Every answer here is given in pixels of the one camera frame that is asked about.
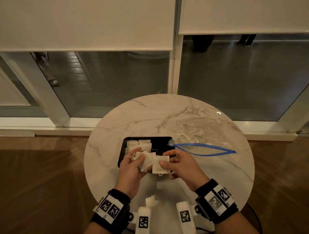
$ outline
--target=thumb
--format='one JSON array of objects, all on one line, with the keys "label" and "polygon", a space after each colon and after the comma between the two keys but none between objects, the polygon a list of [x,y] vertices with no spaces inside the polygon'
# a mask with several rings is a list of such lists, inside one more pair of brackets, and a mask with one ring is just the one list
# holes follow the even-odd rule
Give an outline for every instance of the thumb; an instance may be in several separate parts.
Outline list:
[{"label": "thumb", "polygon": [[159,163],[161,167],[163,167],[164,169],[177,171],[177,163],[166,162],[166,161],[160,161]]},{"label": "thumb", "polygon": [[139,167],[139,165],[141,165],[145,160],[145,155],[141,154],[134,162],[132,162],[131,164],[133,165],[133,167]]}]

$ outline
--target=hand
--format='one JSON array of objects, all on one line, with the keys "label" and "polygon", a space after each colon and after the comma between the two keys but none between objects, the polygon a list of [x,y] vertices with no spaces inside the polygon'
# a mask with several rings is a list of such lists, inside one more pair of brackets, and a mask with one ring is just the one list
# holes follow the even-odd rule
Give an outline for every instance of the hand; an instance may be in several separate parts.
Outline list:
[{"label": "hand", "polygon": [[159,163],[164,169],[175,171],[170,175],[171,179],[181,178],[191,191],[195,192],[210,181],[190,153],[173,149],[163,155],[177,155],[170,158],[170,162],[160,161]]},{"label": "hand", "polygon": [[138,169],[138,166],[145,160],[144,154],[141,154],[137,160],[131,162],[132,155],[140,150],[140,147],[136,148],[128,153],[127,156],[129,157],[124,157],[120,163],[119,175],[116,183],[116,189],[127,194],[131,200],[138,192],[141,179],[147,174],[146,172],[140,172]]}]

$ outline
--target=wristband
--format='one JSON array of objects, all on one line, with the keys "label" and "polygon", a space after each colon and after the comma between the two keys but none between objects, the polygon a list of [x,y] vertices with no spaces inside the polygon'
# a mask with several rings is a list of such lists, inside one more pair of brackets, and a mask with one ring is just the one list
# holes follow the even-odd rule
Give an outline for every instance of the wristband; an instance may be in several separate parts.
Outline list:
[{"label": "wristband", "polygon": [[196,191],[198,198],[195,199],[201,215],[214,224],[226,220],[238,211],[230,192],[218,184],[214,179],[199,187]]},{"label": "wristband", "polygon": [[129,224],[130,198],[116,189],[110,190],[93,209],[90,222],[95,222],[112,234],[120,234]]}]

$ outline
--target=ziploc bag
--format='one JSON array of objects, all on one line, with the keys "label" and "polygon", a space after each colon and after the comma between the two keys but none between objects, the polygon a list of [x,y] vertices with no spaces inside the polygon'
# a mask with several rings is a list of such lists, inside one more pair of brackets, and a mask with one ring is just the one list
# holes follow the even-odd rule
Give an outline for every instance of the ziploc bag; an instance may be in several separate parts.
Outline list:
[{"label": "ziploc bag", "polygon": [[176,121],[177,135],[168,145],[197,156],[236,153],[215,119],[186,118]]}]

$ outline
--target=marble tabletop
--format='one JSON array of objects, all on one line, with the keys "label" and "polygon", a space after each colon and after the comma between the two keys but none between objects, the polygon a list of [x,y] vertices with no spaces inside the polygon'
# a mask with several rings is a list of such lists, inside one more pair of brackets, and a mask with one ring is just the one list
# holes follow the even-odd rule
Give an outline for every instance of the marble tabletop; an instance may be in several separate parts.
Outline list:
[{"label": "marble tabletop", "polygon": [[[118,176],[118,158],[123,139],[130,136],[175,136],[176,120],[200,117],[216,119],[236,154],[214,157],[194,156],[202,170],[225,186],[239,210],[247,202],[254,181],[251,148],[241,130],[225,114],[200,100],[181,95],[155,94],[125,102],[104,116],[91,133],[84,157],[88,186],[97,201],[114,188]],[[162,188],[157,190],[157,181]],[[197,195],[181,179],[168,175],[147,174],[131,201],[131,211],[145,206],[145,198],[155,195],[159,204],[152,208],[151,233],[182,233],[176,203],[195,203]],[[200,215],[194,217],[197,227],[213,229]]]}]

